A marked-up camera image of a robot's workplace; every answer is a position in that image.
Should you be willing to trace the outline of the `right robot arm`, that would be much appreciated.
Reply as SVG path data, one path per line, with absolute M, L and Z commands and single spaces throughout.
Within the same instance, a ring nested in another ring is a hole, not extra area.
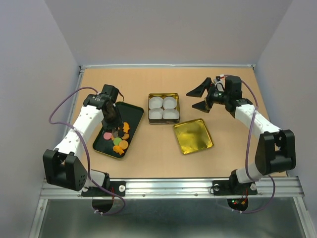
M 231 172 L 225 185 L 220 189 L 228 189 L 240 193 L 252 183 L 273 173 L 289 171 L 296 166 L 295 135 L 289 129 L 281 129 L 258 112 L 258 101 L 250 101 L 243 97 L 242 87 L 246 85 L 238 76 L 219 75 L 214 80 L 206 78 L 198 87 L 188 92 L 188 97 L 205 99 L 193 104 L 192 108 L 209 113 L 214 104 L 224 105 L 235 119 L 248 129 L 248 143 L 251 136 L 258 139 L 253 163 L 249 163 L 250 148 L 246 148 L 245 165 Z

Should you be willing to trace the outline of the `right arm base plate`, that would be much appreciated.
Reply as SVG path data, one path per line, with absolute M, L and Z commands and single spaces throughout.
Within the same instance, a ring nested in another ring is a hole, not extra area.
M 216 180 L 212 183 L 211 192 L 215 196 L 239 196 L 239 195 L 257 195 L 257 189 L 252 190 L 254 183 L 232 183 L 227 179 Z

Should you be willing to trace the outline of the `orange fish cookie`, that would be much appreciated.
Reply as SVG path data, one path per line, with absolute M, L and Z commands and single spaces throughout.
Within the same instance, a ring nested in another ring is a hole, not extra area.
M 129 124 L 128 124 L 127 122 L 124 122 L 124 123 L 123 123 L 123 132 L 124 132 L 124 133 L 128 133 L 129 130 L 130 130 Z

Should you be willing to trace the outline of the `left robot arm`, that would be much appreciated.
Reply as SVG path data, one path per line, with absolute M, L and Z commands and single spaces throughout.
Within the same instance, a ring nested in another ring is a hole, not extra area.
M 98 125 L 112 137 L 124 135 L 123 120 L 115 104 L 120 94 L 116 87 L 104 85 L 101 92 L 87 96 L 74 124 L 64 124 L 69 128 L 64 139 L 43 154 L 47 183 L 74 191 L 93 187 L 98 195 L 110 191 L 107 175 L 85 167 L 81 159 L 89 154 L 87 142 Z

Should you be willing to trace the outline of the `orange round cookie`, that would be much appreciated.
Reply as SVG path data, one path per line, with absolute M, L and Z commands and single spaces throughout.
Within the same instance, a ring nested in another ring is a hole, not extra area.
M 123 136 L 122 136 L 122 139 L 123 140 L 127 140 L 129 138 L 129 134 L 128 133 L 125 133 Z

